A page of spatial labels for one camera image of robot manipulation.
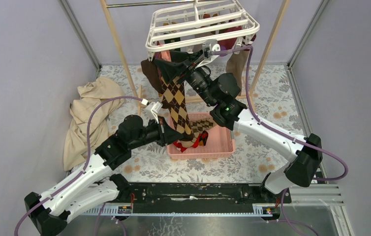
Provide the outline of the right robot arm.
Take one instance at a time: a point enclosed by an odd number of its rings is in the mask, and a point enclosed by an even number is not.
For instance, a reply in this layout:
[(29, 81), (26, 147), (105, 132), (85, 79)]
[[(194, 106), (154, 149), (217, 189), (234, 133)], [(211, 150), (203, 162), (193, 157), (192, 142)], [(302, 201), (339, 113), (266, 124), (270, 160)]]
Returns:
[(233, 53), (233, 50), (201, 50), (194, 54), (170, 51), (171, 60), (154, 59), (165, 82), (187, 82), (207, 106), (215, 123), (231, 131), (238, 131), (263, 142), (280, 153), (288, 163), (268, 174), (259, 189), (261, 200), (270, 203), (282, 190), (292, 187), (309, 187), (321, 163), (317, 136), (293, 134), (282, 127), (259, 117), (250, 104), (237, 100), (241, 92), (231, 73), (212, 80), (203, 69), (204, 60)]

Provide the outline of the dark brown tan argyle sock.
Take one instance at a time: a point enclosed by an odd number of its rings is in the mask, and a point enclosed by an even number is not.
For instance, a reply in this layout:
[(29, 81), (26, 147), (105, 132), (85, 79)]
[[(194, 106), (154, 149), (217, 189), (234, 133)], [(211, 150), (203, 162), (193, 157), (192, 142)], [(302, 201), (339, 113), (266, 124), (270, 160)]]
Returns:
[(174, 128), (182, 133), (183, 138), (179, 140), (179, 143), (186, 148), (192, 146), (196, 137), (187, 113), (184, 85), (165, 82), (161, 70), (148, 59), (141, 61), (140, 65), (151, 86), (162, 95), (162, 107), (169, 110)]

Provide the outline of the black red yellow argyle sock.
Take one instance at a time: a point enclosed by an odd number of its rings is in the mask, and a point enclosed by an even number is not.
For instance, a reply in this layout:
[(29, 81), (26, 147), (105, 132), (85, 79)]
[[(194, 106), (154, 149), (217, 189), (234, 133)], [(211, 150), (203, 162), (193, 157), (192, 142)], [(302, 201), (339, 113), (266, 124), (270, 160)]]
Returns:
[(190, 142), (189, 148), (197, 148), (198, 146), (205, 146), (207, 143), (208, 136), (209, 136), (208, 132), (203, 131), (197, 138), (194, 138), (192, 141), (189, 141)]

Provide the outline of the beige green argyle sock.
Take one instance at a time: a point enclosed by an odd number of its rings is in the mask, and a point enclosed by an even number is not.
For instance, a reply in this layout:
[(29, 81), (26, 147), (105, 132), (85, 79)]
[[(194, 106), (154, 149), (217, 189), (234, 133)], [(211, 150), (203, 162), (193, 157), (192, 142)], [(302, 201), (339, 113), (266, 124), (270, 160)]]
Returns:
[(202, 118), (190, 122), (190, 127), (195, 138), (197, 138), (203, 131), (208, 131), (217, 126), (213, 118)]

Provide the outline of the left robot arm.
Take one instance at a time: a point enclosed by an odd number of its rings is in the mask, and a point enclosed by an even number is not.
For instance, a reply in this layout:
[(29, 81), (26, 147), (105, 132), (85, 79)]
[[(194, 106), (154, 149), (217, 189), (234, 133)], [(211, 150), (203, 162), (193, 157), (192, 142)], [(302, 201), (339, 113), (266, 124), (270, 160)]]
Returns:
[(133, 149), (153, 142), (163, 147), (182, 137), (164, 117), (158, 116), (144, 126), (140, 116), (127, 116), (116, 133), (95, 149), (84, 166), (47, 191), (31, 192), (24, 198), (29, 218), (42, 236), (56, 236), (86, 210), (114, 199), (124, 202), (130, 190), (120, 174), (91, 190), (88, 187), (130, 159)]

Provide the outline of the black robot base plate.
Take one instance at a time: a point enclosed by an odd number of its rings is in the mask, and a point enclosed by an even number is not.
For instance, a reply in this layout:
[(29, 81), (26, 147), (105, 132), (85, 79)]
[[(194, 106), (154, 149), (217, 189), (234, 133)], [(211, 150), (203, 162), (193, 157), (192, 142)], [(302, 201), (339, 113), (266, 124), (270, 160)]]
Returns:
[(288, 190), (271, 194), (258, 184), (246, 183), (147, 183), (128, 182), (121, 174), (110, 181), (119, 191), (114, 203), (135, 214), (240, 214), (254, 213), (254, 205), (265, 204), (272, 209), (280, 203), (292, 202)]

